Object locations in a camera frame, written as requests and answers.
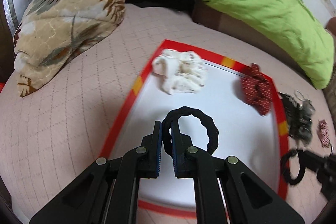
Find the pink plaid scrunchie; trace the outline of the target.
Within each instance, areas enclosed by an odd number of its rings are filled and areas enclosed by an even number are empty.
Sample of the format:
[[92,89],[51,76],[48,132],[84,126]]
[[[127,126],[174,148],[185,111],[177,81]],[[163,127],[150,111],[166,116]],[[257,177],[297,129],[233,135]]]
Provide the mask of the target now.
[[323,148],[329,147],[330,146],[329,129],[327,121],[325,119],[319,121],[317,133],[322,147]]

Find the grey black organza scrunchie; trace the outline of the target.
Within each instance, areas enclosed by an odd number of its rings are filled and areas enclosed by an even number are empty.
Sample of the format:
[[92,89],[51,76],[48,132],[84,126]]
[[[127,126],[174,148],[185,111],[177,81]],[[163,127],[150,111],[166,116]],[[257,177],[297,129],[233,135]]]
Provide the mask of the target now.
[[315,108],[311,100],[305,97],[294,98],[285,93],[278,94],[284,106],[289,136],[307,147],[313,138],[311,118],[315,113]]

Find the red polka dot scrunchie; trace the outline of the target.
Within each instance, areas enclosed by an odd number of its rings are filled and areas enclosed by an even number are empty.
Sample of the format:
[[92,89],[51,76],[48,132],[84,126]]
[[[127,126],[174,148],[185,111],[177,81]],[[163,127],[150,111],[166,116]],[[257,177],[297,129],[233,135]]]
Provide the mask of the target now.
[[267,115],[270,112],[272,91],[270,82],[260,72],[260,67],[252,63],[240,83],[244,102],[254,107],[261,116]]

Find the white floral scrunchie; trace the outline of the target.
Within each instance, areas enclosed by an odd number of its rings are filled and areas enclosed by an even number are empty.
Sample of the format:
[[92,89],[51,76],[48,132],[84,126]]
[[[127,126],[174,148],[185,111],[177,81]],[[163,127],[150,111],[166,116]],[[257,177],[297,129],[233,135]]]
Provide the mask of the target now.
[[162,77],[162,90],[167,94],[197,93],[206,85],[207,68],[193,51],[164,49],[151,63],[152,71]]

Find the red tray box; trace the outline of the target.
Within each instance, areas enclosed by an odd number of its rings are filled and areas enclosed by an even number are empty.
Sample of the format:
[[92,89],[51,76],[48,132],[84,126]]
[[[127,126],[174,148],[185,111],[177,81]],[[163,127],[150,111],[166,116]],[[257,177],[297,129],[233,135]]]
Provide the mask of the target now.
[[[203,60],[208,76],[205,87],[197,93],[169,95],[161,88],[162,79],[153,73],[151,62],[164,49],[193,51]],[[288,151],[285,114],[272,79],[270,112],[261,116],[243,101],[240,78],[248,66],[196,46],[164,40],[136,78],[102,146],[100,157],[114,159],[138,147],[142,137],[153,132],[154,122],[162,121],[171,110],[182,106],[199,109],[210,116],[219,130],[219,147],[213,156],[236,156],[256,173],[283,200],[288,187],[280,175],[280,156]],[[181,133],[206,150],[209,138],[196,118],[179,121]],[[159,178],[142,179],[138,206],[172,217],[196,218],[193,179],[177,179],[173,160],[164,150]]]

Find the green duvet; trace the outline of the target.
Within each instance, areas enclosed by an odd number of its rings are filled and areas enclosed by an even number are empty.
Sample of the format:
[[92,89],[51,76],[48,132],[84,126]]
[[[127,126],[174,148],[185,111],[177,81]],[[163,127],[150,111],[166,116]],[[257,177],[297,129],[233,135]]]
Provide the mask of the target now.
[[334,40],[302,0],[203,0],[260,32],[299,65],[316,89],[329,84]]

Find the leaf pattern beige pillow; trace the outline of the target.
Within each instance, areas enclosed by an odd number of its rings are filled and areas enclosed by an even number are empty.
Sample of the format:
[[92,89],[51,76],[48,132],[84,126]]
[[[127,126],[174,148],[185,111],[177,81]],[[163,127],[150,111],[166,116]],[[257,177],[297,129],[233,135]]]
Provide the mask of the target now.
[[13,37],[19,96],[37,91],[109,36],[124,14],[125,0],[33,0]]

